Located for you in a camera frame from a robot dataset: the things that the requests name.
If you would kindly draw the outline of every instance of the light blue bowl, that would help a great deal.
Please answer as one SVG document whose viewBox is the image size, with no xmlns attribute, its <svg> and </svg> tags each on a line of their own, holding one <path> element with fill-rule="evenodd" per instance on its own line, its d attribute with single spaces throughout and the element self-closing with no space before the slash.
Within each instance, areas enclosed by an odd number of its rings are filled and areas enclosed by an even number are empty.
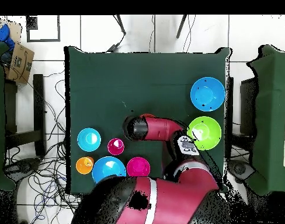
<svg viewBox="0 0 285 224">
<path fill-rule="evenodd" d="M 77 143 L 83 151 L 95 151 L 101 144 L 101 136 L 95 129 L 85 128 L 78 134 Z"/>
<path fill-rule="evenodd" d="M 218 109 L 225 99 L 224 85 L 212 77 L 197 80 L 190 91 L 192 104 L 201 111 Z"/>
<path fill-rule="evenodd" d="M 92 177 L 96 184 L 105 177 L 114 174 L 116 176 L 126 176 L 126 168 L 118 158 L 105 156 L 93 165 Z"/>
</svg>

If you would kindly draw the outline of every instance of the green table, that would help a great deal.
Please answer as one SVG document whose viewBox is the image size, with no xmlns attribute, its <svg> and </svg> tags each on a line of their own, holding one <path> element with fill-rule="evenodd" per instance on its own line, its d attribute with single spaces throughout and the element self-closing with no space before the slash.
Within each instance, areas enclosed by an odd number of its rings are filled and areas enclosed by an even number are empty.
<svg viewBox="0 0 285 224">
<path fill-rule="evenodd" d="M 84 53 L 65 47 L 67 102 L 67 190 L 71 194 L 90 193 L 95 187 L 91 173 L 77 172 L 76 161 L 91 156 L 95 161 L 109 156 L 107 143 L 121 138 L 124 152 L 117 156 L 125 165 L 134 156 L 145 157 L 151 165 L 151 177 L 162 177 L 162 142 L 130 142 L 123 136 L 122 123 L 127 116 L 151 113 L 157 117 L 181 120 L 209 116 L 224 129 L 224 105 L 209 113 L 192 105 L 192 84 L 205 76 L 218 79 L 225 86 L 225 62 L 229 48 L 215 54 Z M 87 127 L 101 135 L 101 145 L 85 152 L 77 144 L 79 132 Z M 209 151 L 223 172 L 224 141 Z M 208 155 L 203 153 L 210 163 Z"/>
<path fill-rule="evenodd" d="M 285 52 L 263 45 L 258 58 L 248 65 L 258 77 L 259 93 L 251 161 L 256 172 L 246 182 L 258 195 L 285 192 Z"/>
</svg>

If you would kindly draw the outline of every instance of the magenta bowl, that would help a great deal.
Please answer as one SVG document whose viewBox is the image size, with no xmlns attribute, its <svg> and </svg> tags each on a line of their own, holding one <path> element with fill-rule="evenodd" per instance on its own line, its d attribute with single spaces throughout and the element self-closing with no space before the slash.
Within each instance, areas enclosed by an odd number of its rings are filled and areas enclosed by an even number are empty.
<svg viewBox="0 0 285 224">
<path fill-rule="evenodd" d="M 107 145 L 108 152 L 112 155 L 120 155 L 124 151 L 124 142 L 119 138 L 113 138 Z"/>
<path fill-rule="evenodd" d="M 127 164 L 127 173 L 131 177 L 148 176 L 150 173 L 150 164 L 142 157 L 134 157 Z"/>
</svg>

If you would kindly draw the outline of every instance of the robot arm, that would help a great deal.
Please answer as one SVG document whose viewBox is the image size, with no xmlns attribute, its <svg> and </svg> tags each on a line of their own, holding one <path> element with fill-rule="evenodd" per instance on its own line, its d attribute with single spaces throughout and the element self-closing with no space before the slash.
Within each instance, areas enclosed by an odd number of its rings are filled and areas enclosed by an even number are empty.
<svg viewBox="0 0 285 224">
<path fill-rule="evenodd" d="M 84 196 L 72 224 L 230 224 L 216 180 L 178 123 L 129 117 L 123 130 L 132 141 L 164 141 L 166 179 L 107 177 Z"/>
</svg>

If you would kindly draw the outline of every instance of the cable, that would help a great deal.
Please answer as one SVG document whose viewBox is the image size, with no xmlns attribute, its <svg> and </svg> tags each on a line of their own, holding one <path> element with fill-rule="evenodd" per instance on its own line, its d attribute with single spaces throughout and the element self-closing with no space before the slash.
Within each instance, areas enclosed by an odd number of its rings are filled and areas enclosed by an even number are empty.
<svg viewBox="0 0 285 224">
<path fill-rule="evenodd" d="M 153 23 L 153 25 L 154 25 L 154 29 L 153 29 L 153 31 L 152 31 L 152 33 L 151 33 L 151 37 L 150 37 L 150 42 L 149 42 L 149 52 L 150 52 L 150 49 L 151 49 L 151 40 L 152 40 L 152 35 L 153 35 L 153 32 L 155 31 L 155 23 L 154 23 L 154 21 L 153 21 L 153 18 L 154 18 L 154 15 L 152 15 L 152 23 Z"/>
<path fill-rule="evenodd" d="M 116 20 L 117 24 L 119 24 L 120 28 L 122 29 L 122 26 L 120 25 L 120 23 L 118 22 L 118 20 L 116 19 L 116 17 L 113 15 L 114 19 Z M 121 41 L 118 42 L 116 45 L 112 45 L 106 52 L 114 52 L 118 46 L 121 44 L 121 42 L 124 40 L 125 37 L 125 33 L 121 30 L 121 32 L 123 33 L 123 37 L 121 38 Z"/>
<path fill-rule="evenodd" d="M 184 52 L 184 48 L 185 48 L 185 44 L 186 44 L 187 39 L 188 39 L 188 35 L 190 35 L 190 43 L 191 43 L 191 40 L 192 40 L 191 32 L 192 32 L 192 27 L 193 27 L 193 25 L 194 25 L 194 21 L 195 21 L 195 20 L 196 20 L 196 15 L 194 15 L 194 19 L 193 19 L 192 26 L 190 26 L 190 22 L 189 22 L 189 15 L 188 15 L 189 32 L 188 32 L 188 34 L 187 34 L 187 36 L 186 36 L 186 40 L 185 40 L 185 43 L 184 43 L 183 51 L 182 51 L 182 52 Z"/>
<path fill-rule="evenodd" d="M 14 67 L 11 66 L 11 68 L 13 68 L 13 70 L 16 72 L 17 76 L 18 76 L 18 73 L 20 74 L 19 71 L 17 73 L 17 71 L 16 71 L 16 69 Z M 44 100 L 44 98 L 37 92 L 36 89 L 34 89 L 34 87 L 23 76 L 22 76 L 22 78 Z M 59 95 L 60 95 L 60 93 L 57 91 L 56 86 L 61 81 L 63 81 L 63 80 L 60 80 L 60 81 L 58 81 L 55 84 L 55 90 L 56 90 L 56 92 Z M 58 118 L 59 118 L 60 114 L 63 112 L 63 110 L 65 109 L 65 107 L 61 110 L 59 115 L 56 117 L 55 110 L 53 109 L 53 107 L 48 102 L 46 102 L 45 100 L 44 100 L 44 102 L 46 103 L 46 105 L 48 106 L 48 108 L 50 109 L 50 111 L 52 112 L 52 114 L 54 116 L 55 126 L 54 126 L 54 128 L 53 128 L 51 133 L 53 133 L 53 131 L 55 130 L 55 127 L 57 127 L 57 134 L 58 134 L 58 130 L 61 130 L 61 131 L 65 132 L 65 129 L 58 122 Z M 43 219 L 46 218 L 44 215 L 42 215 L 42 212 L 45 211 L 45 213 L 47 215 L 45 207 L 48 206 L 48 202 L 50 200 L 53 202 L 53 204 L 49 205 L 48 207 L 53 206 L 53 205 L 54 206 L 57 205 L 58 207 L 62 208 L 63 207 L 62 203 L 65 203 L 65 205 L 67 205 L 67 207 L 72 211 L 72 213 L 74 213 L 73 209 L 77 208 L 77 206 L 79 204 L 79 200 L 81 200 L 81 197 L 70 198 L 70 195 L 68 196 L 68 198 L 66 198 L 67 194 L 65 194 L 65 187 L 64 187 L 65 185 L 63 185 L 62 182 L 61 182 L 61 181 L 65 182 L 66 178 L 65 178 L 64 174 L 62 174 L 61 172 L 58 171 L 58 169 L 60 168 L 61 165 L 65 165 L 64 142 L 59 142 L 59 135 L 57 135 L 57 138 L 58 138 L 58 142 L 56 144 L 52 145 L 51 147 L 49 147 L 48 151 L 45 154 L 45 156 L 46 156 L 53 148 L 57 147 L 57 156 L 56 156 L 56 158 L 51 160 L 51 161 L 49 161 L 49 162 L 40 163 L 40 166 L 42 166 L 44 164 L 48 164 L 48 165 L 44 169 L 38 169 L 38 171 L 34 171 L 34 174 L 29 176 L 29 178 L 28 178 L 28 183 L 29 183 L 30 188 L 32 188 L 35 192 L 38 193 L 37 196 L 35 197 L 35 201 L 34 201 L 34 204 L 33 204 L 34 210 L 36 212 L 36 216 L 34 217 L 34 219 L 32 220 L 32 222 L 30 224 L 34 224 L 35 221 L 43 220 Z M 20 150 L 17 153 L 15 153 L 12 157 L 9 157 L 8 158 L 9 161 L 16 160 L 13 157 L 15 155 L 17 155 L 19 152 L 20 152 Z M 50 180 L 41 183 L 39 177 L 49 178 Z M 42 190 L 42 192 L 39 192 L 39 191 L 37 191 L 36 189 L 34 189 L 32 187 L 32 185 L 30 183 L 31 179 L 33 179 L 34 183 L 39 185 L 39 187 Z M 42 186 L 47 184 L 47 183 L 48 183 L 48 186 L 47 186 L 46 189 L 44 189 Z M 37 200 L 38 196 L 41 196 L 42 200 L 41 200 L 41 202 L 36 204 L 36 200 Z"/>
<path fill-rule="evenodd" d="M 193 23 L 192 23 L 192 26 L 191 26 L 191 28 L 190 28 L 190 30 L 189 30 L 189 33 L 190 33 L 190 41 L 189 41 L 189 45 L 188 45 L 188 48 L 187 48 L 187 50 L 186 50 L 186 52 L 188 52 L 188 49 L 189 49 L 189 47 L 190 47 L 190 43 L 192 42 L 192 27 L 193 27 L 193 25 L 194 25 L 194 21 L 196 20 L 196 15 L 194 15 L 194 19 L 193 19 Z"/>
<path fill-rule="evenodd" d="M 53 75 L 59 75 L 59 74 L 62 74 L 63 72 L 64 72 L 65 70 L 63 70 L 62 72 L 60 72 L 60 73 L 53 73 L 53 74 L 50 74 L 49 76 L 53 76 Z"/>
<path fill-rule="evenodd" d="M 249 152 L 244 153 L 244 154 L 242 154 L 242 155 L 234 155 L 234 156 L 231 156 L 231 158 L 241 157 L 241 156 L 245 156 L 245 155 L 249 155 Z"/>
</svg>

